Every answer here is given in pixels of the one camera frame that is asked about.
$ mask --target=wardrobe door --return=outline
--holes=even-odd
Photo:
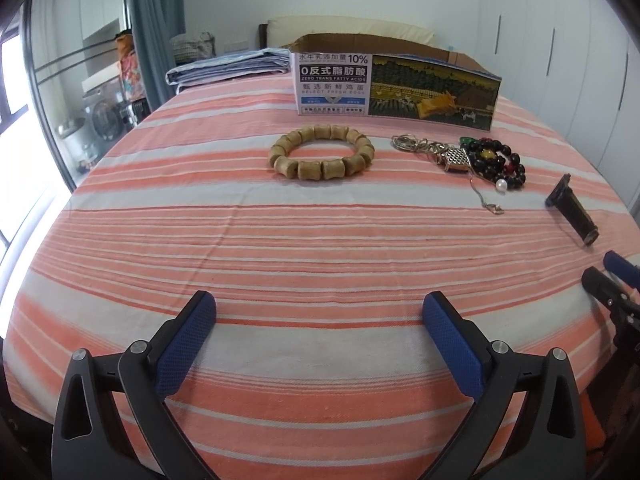
[[[591,12],[589,0],[556,0],[553,50],[539,110],[543,123],[569,134],[587,68]]]
[[[627,34],[605,0],[589,0],[591,35],[582,91],[567,140],[597,167],[613,130],[625,79]]]
[[[524,54],[513,100],[537,114],[545,95],[556,36],[556,0],[527,0]]]
[[[500,94],[511,98],[524,46],[527,0],[481,0],[475,59],[502,78]]]
[[[598,171],[631,208],[640,186],[640,54],[631,38],[625,85],[619,98],[620,111]]]

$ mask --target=curtain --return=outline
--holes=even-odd
[[[146,98],[155,110],[173,95],[164,76],[175,67],[170,38],[186,31],[184,0],[127,0]]]
[[[31,4],[31,48],[33,49],[33,67],[36,70],[58,58],[53,0],[33,0]],[[60,70],[59,64],[54,63],[40,70],[37,79],[42,81],[58,70]],[[69,108],[60,76],[39,84],[38,90],[49,126],[55,132],[57,127],[69,118]]]

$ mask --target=striped bedsheet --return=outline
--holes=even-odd
[[[346,123],[376,148],[370,170],[287,181],[266,153],[304,124]],[[296,114],[290,75],[187,90],[91,172],[33,260],[4,344],[16,404],[53,420],[71,352],[148,339],[197,289],[218,323],[167,403],[222,479],[415,479],[470,406],[420,324],[441,290],[490,339],[566,349],[580,389],[611,353],[607,312],[580,286],[616,250],[640,262],[640,232],[604,179],[558,134],[500,99],[492,137],[520,153],[524,190],[498,196],[393,150],[392,135],[457,142],[469,129]],[[312,144],[296,156],[343,156]],[[585,248],[545,210],[563,173],[600,227]],[[116,398],[143,463],[154,460]],[[517,396],[487,460],[499,453]]]

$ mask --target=wooden bead bracelet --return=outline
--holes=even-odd
[[[316,139],[346,140],[353,144],[357,153],[334,160],[293,160],[289,153],[303,142]],[[287,178],[300,180],[329,180],[342,178],[368,168],[373,161],[376,150],[367,136],[348,126],[305,126],[281,136],[269,150],[269,165]]]

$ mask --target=keychain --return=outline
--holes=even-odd
[[[444,166],[445,171],[468,173],[471,189],[479,196],[482,207],[494,215],[504,214],[504,209],[498,204],[488,204],[482,194],[476,189],[474,185],[474,169],[469,160],[469,156],[462,148],[456,148],[443,142],[429,142],[427,139],[418,140],[416,137],[410,135],[393,136],[391,138],[391,145],[396,150],[402,152],[426,153],[427,155],[434,156],[436,162]]]

